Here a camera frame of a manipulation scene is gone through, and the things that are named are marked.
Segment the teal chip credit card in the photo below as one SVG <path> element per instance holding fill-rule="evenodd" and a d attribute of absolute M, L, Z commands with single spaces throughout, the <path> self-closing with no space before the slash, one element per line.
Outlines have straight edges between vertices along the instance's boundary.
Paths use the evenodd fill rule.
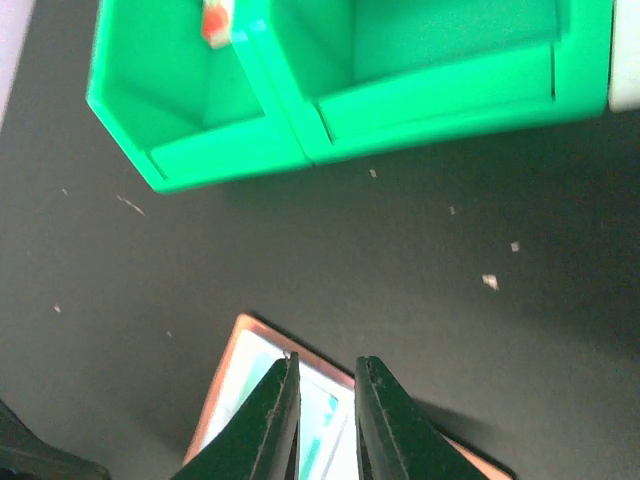
<path fill-rule="evenodd" d="M 269 343 L 234 355 L 238 383 L 234 415 L 272 364 L 296 352 L 300 373 L 300 456 L 296 479 L 356 479 L 353 377 L 316 352 Z"/>

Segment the pink leather card holder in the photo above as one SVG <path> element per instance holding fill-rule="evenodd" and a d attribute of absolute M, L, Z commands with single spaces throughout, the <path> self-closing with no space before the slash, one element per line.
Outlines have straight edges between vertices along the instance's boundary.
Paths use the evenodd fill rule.
<path fill-rule="evenodd" d="M 233 357 L 239 353 L 242 348 L 250 347 L 258 343 L 269 343 L 278 348 L 284 347 L 302 347 L 304 349 L 312 350 L 316 354 L 322 356 L 317 351 L 313 350 L 302 341 L 294 338 L 292 335 L 285 333 L 283 330 L 277 328 L 275 325 L 259 319 L 249 314 L 242 314 L 236 319 L 234 328 L 232 330 L 229 341 L 225 347 L 220 364 L 216 370 L 213 381 L 209 388 L 206 401 L 201 412 L 198 426 L 196 428 L 193 440 L 187 451 L 184 464 L 185 466 L 191 461 L 201 450 L 203 450 L 229 423 L 234 416 L 235 410 L 235 398 L 238 393 L 238 383 L 232 379 L 237 368 L 233 366 Z M 328 358 L 327 359 L 337 367 L 341 368 Z M 347 374 L 353 377 L 354 381 L 354 426 L 355 426 L 355 440 L 356 440 L 356 425 L 355 425 L 355 370 L 347 371 L 343 369 Z M 470 450 L 474 454 L 480 456 L 482 459 L 490 462 L 492 465 L 500 469 L 500 477 L 498 479 L 508 479 L 511 477 L 511 472 L 505 466 L 502 466 L 497 461 L 491 459 L 489 456 L 473 449 L 472 447 L 458 441 L 455 437 L 444 433 L 442 430 L 436 427 L 432 419 L 429 417 L 425 409 L 414 400 L 416 405 L 425 412 L 428 416 L 433 427 L 440 432 L 443 436 L 452 442 L 456 442 L 464 448 Z M 356 462 L 357 473 L 356 479 L 361 479 L 358 472 L 357 461 L 357 441 L 356 441 Z"/>

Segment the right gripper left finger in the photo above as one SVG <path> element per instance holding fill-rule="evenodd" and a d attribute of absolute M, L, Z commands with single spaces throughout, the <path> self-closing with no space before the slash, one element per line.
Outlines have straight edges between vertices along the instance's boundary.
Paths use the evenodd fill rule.
<path fill-rule="evenodd" d="M 298 478 L 300 410 L 299 357 L 293 352 L 272 364 L 219 435 L 174 478 Z"/>

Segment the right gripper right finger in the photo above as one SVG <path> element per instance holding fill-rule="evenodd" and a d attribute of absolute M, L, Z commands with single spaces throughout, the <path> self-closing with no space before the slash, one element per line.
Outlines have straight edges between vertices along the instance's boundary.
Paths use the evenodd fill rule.
<path fill-rule="evenodd" d="M 498 479 L 500 469 L 438 432 L 375 356 L 357 359 L 355 425 L 361 479 Z"/>

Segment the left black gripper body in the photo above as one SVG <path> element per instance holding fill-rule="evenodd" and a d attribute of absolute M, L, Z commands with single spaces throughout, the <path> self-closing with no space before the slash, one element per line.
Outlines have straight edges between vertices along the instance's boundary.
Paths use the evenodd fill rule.
<path fill-rule="evenodd" d="M 1 401 L 1 478 L 109 479 L 110 473 L 42 441 Z"/>

